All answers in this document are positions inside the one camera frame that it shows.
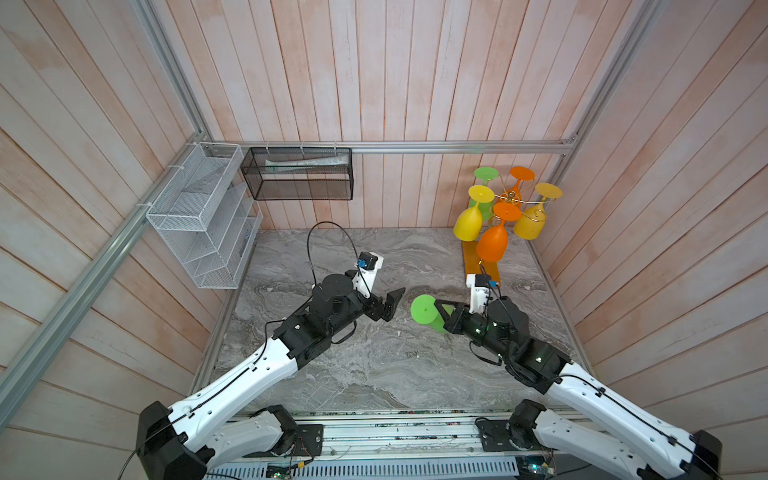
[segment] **wooden wall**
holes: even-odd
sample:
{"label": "wooden wall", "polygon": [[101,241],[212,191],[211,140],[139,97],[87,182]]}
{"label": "wooden wall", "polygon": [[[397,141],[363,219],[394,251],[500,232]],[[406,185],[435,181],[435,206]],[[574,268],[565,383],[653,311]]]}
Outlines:
{"label": "wooden wall", "polygon": [[[642,2],[154,3],[216,139],[483,141],[570,137]],[[477,166],[558,159],[356,155],[354,200],[266,202],[264,226],[447,227]]]}
{"label": "wooden wall", "polygon": [[[122,0],[0,2],[0,65],[4,370],[194,129]],[[220,307],[148,231],[0,433],[0,477],[116,478]]]}
{"label": "wooden wall", "polygon": [[709,429],[727,473],[768,471],[767,26],[671,2],[535,241],[601,380]]}

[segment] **black wire mesh basket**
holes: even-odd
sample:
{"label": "black wire mesh basket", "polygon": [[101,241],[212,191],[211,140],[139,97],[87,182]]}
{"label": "black wire mesh basket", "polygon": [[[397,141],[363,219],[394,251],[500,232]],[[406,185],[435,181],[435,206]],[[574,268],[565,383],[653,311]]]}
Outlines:
{"label": "black wire mesh basket", "polygon": [[252,147],[240,168],[255,200],[352,200],[352,150]]}

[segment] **wooden base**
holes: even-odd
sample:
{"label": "wooden base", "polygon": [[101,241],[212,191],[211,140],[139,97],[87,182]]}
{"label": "wooden base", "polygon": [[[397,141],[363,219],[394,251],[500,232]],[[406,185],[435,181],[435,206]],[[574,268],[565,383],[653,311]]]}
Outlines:
{"label": "wooden base", "polygon": [[[482,271],[480,271],[480,257],[478,257],[477,246],[477,240],[474,242],[462,242],[465,275],[469,275],[470,273],[482,273]],[[491,280],[501,282],[496,262],[483,262],[482,266],[485,268],[485,272],[491,276]]]}

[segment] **marble tabletop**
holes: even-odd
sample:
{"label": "marble tabletop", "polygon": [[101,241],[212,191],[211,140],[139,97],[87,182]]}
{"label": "marble tabletop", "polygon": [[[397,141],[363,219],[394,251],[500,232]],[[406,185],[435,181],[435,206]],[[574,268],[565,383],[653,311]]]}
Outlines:
{"label": "marble tabletop", "polygon": [[[552,401],[516,382],[502,367],[477,360],[463,336],[437,333],[410,316],[423,293],[468,302],[462,245],[449,228],[350,229],[357,250],[385,258],[372,288],[384,295],[407,288],[390,323],[358,320],[356,333],[333,346],[293,378],[275,385],[246,410],[283,404],[292,412],[390,409],[513,409],[522,399]],[[241,362],[264,340],[264,323],[293,312],[310,294],[306,230],[259,233],[253,259],[223,342],[214,378]],[[354,253],[341,230],[317,230],[311,239],[318,280],[353,268]],[[554,297],[523,240],[510,235],[498,265],[502,293],[531,318],[531,334],[583,363]]]}

